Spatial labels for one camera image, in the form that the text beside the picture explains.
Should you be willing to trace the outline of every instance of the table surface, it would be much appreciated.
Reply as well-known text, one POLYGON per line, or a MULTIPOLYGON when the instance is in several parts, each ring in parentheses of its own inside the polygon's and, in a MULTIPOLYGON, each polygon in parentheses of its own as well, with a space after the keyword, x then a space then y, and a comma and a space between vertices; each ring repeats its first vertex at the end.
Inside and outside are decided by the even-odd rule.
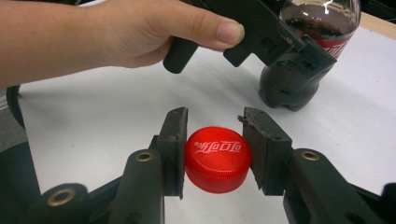
MULTIPOLYGON (((361 24, 367 29, 357 30, 298 112, 264 105, 258 95, 264 65, 254 55, 234 68, 207 49, 198 49, 180 75, 159 63, 22 85, 21 110, 41 190, 71 182, 93 190, 120 176, 127 157, 149 146, 174 108, 189 109, 190 135, 210 125, 241 133, 236 118, 251 106, 272 116, 294 148, 320 151, 348 182, 379 194, 396 180, 396 42, 361 24)), ((251 172, 239 189, 220 195, 186 177, 184 199, 166 198, 165 216, 167 223, 287 223, 282 198, 265 197, 251 172)))

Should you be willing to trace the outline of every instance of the finger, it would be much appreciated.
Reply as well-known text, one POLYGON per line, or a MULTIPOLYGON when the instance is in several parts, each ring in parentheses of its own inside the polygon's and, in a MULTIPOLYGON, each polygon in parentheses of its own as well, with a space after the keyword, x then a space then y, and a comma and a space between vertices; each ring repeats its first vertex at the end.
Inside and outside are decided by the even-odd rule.
POLYGON ((164 34, 189 39, 212 49, 231 48, 245 35, 243 26, 237 21, 183 2, 168 3, 153 23, 164 34))

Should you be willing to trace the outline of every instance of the soda bottle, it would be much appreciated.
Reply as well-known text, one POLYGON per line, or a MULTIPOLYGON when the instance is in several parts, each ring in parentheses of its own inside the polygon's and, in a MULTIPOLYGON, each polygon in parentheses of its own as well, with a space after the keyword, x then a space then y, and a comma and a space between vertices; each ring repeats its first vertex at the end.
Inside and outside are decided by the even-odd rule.
MULTIPOLYGON (((337 59, 359 27, 361 7, 359 0, 289 0, 279 17, 297 35, 309 35, 337 59)), ((266 66, 260 78, 260 96, 270 107, 283 105, 297 111, 314 97, 325 75, 306 77, 281 63, 266 66)))

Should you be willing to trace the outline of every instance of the red bottle cap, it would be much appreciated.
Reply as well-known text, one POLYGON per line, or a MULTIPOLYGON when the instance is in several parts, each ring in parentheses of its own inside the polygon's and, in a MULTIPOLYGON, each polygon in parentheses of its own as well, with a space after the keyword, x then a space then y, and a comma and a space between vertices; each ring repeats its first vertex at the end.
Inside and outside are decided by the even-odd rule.
POLYGON ((230 129, 206 127, 193 133, 185 148, 186 174, 198 188, 226 193, 244 182, 251 164, 248 142, 230 129))

